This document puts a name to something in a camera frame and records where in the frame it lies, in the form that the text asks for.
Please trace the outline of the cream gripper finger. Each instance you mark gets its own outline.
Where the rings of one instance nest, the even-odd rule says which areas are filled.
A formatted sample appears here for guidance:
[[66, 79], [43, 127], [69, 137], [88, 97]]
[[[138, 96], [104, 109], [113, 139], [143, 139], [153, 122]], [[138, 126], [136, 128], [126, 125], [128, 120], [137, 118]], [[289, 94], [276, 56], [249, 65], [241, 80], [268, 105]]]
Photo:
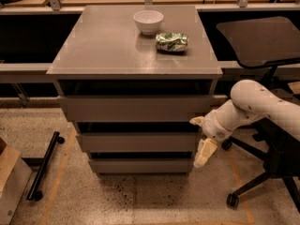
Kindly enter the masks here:
[[203, 124], [203, 119], [203, 116], [194, 117], [189, 120], [189, 123], [194, 126], [201, 126]]
[[218, 142], [214, 139], [200, 139], [198, 150], [195, 155], [193, 165], [195, 168], [200, 168], [205, 165], [208, 159], [215, 153], [218, 148]]

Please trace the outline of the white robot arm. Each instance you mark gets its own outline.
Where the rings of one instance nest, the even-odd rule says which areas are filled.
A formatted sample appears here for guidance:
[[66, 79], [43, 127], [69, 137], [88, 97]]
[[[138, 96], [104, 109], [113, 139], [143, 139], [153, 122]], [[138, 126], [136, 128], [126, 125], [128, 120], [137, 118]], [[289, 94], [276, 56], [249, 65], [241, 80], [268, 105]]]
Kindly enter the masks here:
[[267, 118], [300, 141], [300, 106], [277, 97], [266, 87], [252, 80], [237, 82], [231, 98], [205, 116], [192, 118], [189, 123], [202, 129], [193, 166], [200, 168], [217, 150], [218, 144], [233, 132]]

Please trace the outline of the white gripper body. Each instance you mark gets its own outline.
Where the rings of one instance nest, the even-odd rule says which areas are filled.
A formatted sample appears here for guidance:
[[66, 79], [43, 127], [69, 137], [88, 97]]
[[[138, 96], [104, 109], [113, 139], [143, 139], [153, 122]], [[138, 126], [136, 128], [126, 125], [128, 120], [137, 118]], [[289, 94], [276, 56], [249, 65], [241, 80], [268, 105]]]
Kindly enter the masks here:
[[212, 110], [201, 121], [202, 133], [207, 138], [223, 142], [233, 133], [230, 124], [230, 116], [227, 112]]

